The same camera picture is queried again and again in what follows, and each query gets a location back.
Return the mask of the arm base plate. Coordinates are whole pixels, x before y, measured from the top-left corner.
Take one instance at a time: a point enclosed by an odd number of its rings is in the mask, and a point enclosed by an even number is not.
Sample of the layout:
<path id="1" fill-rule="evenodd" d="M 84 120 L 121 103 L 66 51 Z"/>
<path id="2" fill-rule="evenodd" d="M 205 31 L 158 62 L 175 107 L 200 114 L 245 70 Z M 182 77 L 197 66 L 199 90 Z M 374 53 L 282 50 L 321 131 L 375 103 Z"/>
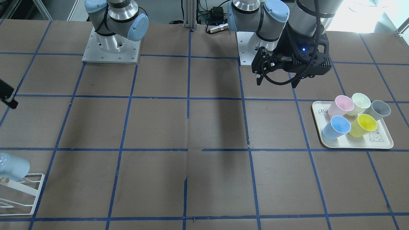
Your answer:
<path id="1" fill-rule="evenodd" d="M 102 36 L 91 29 L 82 61 L 94 64 L 137 64 L 141 41 L 130 41 L 118 34 Z"/>
<path id="2" fill-rule="evenodd" d="M 240 65 L 251 67 L 257 50 L 265 42 L 255 32 L 236 32 Z"/>

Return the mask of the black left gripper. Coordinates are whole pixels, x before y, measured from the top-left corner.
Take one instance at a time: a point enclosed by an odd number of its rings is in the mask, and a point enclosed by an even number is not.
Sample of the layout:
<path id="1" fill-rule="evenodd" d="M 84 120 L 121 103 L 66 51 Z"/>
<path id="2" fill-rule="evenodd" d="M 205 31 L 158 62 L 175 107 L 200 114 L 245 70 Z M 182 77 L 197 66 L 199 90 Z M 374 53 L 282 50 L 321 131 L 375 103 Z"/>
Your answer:
<path id="1" fill-rule="evenodd" d="M 291 79 L 278 82 L 272 80 L 267 75 L 278 69 L 283 70 L 283 66 L 289 64 L 294 58 L 308 63 L 300 73 L 295 74 Z M 312 37 L 308 37 L 299 34 L 292 29 L 291 26 L 286 25 L 277 47 L 273 51 L 269 51 L 266 47 L 260 46 L 251 68 L 252 72 L 257 74 L 258 86 L 266 79 L 275 85 L 286 85 L 290 83 L 292 88 L 296 88 L 301 80 L 316 76 L 305 75 L 303 72 L 308 70 L 312 63 L 315 64 L 315 61 L 317 61 L 318 64 L 322 64 L 325 62 L 325 59 L 329 59 L 329 41 L 325 33 L 318 35 L 317 32 L 314 32 Z"/>

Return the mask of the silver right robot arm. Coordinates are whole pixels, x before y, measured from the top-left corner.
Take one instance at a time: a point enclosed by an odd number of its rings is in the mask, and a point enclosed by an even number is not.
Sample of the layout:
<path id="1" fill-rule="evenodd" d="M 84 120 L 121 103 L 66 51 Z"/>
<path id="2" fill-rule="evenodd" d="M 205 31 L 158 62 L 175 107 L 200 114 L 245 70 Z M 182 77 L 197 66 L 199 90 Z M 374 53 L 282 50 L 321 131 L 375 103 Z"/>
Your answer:
<path id="1" fill-rule="evenodd" d="M 80 95 L 133 88 L 139 43 L 149 20 L 135 0 L 86 0 L 90 22 L 6 19 L 1 25 L 1 106 L 18 94 L 68 95 L 85 71 Z"/>

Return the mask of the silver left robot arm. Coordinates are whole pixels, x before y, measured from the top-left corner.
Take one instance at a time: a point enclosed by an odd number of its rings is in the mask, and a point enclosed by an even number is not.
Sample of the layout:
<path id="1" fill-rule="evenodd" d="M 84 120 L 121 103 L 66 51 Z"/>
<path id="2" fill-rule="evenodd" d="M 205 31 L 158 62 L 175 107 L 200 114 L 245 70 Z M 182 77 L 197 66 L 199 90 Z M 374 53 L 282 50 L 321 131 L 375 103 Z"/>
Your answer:
<path id="1" fill-rule="evenodd" d="M 325 75 L 332 69 L 326 29 L 341 0 L 296 0 L 292 8 L 282 0 L 231 0 L 229 30 L 252 32 L 251 70 L 257 85 L 291 84 Z"/>

